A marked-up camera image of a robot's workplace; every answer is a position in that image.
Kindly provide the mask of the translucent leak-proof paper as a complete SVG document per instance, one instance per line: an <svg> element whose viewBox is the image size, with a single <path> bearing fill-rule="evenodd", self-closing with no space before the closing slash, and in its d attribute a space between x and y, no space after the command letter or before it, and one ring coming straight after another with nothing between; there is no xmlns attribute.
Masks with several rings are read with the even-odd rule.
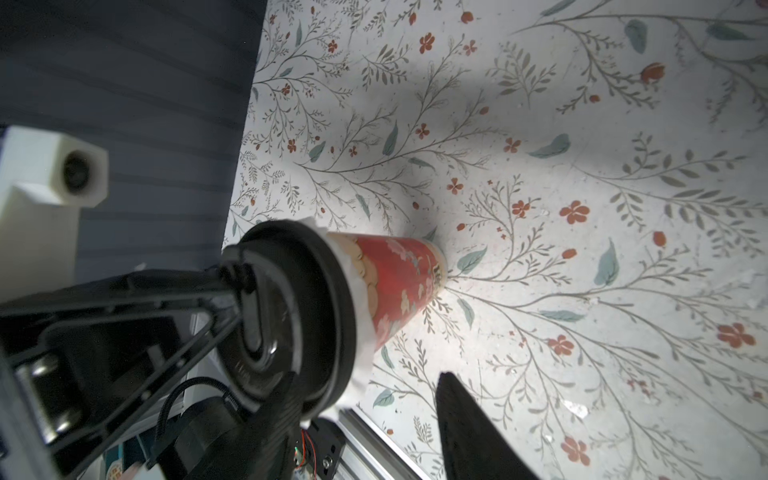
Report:
<svg viewBox="0 0 768 480"><path fill-rule="evenodd" d="M371 379L376 351L377 337L369 310L369 288L362 273L364 270L362 250L353 242L350 235L330 232L310 218L301 219L300 223L318 234L330 247L336 263L343 272L343 285L347 287L353 305L353 311L348 315L355 327L351 378L344 385L340 398L319 414L325 420L337 422L342 411L353 408L363 399Z"/></svg>

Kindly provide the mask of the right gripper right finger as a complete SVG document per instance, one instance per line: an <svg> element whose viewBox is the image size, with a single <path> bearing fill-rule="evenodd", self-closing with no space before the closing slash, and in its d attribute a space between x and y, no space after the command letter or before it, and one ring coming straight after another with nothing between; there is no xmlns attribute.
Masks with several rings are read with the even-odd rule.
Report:
<svg viewBox="0 0 768 480"><path fill-rule="evenodd" d="M453 373L440 374L435 402L448 479L536 477Z"/></svg>

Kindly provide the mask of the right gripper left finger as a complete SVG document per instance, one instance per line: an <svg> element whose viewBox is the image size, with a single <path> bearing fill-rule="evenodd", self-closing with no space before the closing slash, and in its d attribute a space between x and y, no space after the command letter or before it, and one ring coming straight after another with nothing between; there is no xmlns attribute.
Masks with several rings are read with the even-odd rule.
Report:
<svg viewBox="0 0 768 480"><path fill-rule="evenodd" d="M151 270L1 306L1 475L73 479L240 325L212 272Z"/></svg>

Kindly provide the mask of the black cup lid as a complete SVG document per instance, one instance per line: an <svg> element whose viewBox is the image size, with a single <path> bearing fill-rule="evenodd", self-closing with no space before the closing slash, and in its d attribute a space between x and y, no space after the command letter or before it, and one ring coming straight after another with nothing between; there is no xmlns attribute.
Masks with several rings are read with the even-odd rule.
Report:
<svg viewBox="0 0 768 480"><path fill-rule="evenodd" d="M256 407L294 372L301 420L319 417L354 362L353 305L330 247L299 221L266 221L223 250L219 272L242 316L216 348L238 399Z"/></svg>

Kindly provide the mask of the paper milk tea cup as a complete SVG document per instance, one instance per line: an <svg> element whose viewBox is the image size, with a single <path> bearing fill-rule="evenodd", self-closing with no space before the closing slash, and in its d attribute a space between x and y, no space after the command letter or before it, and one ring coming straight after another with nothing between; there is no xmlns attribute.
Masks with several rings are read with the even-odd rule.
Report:
<svg viewBox="0 0 768 480"><path fill-rule="evenodd" d="M331 233L366 284L369 313L381 348L445 286L447 262L428 240Z"/></svg>

